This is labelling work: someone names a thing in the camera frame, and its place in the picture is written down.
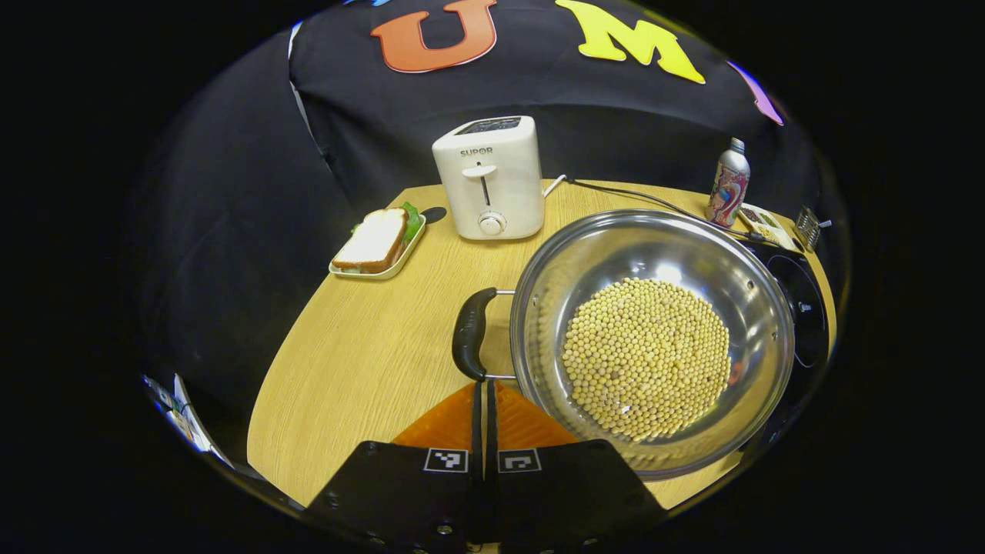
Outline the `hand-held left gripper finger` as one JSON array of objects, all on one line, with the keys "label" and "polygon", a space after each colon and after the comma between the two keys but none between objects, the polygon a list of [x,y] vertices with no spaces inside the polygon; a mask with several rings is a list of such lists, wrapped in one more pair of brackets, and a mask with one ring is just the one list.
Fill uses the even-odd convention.
[{"label": "hand-held left gripper finger", "polygon": [[482,479],[482,386],[441,421],[462,430],[463,449],[367,439],[306,508],[307,522],[370,552],[465,552]]},{"label": "hand-held left gripper finger", "polygon": [[500,552],[618,552],[667,509],[605,439],[504,449],[499,399],[486,390],[486,541]]}]

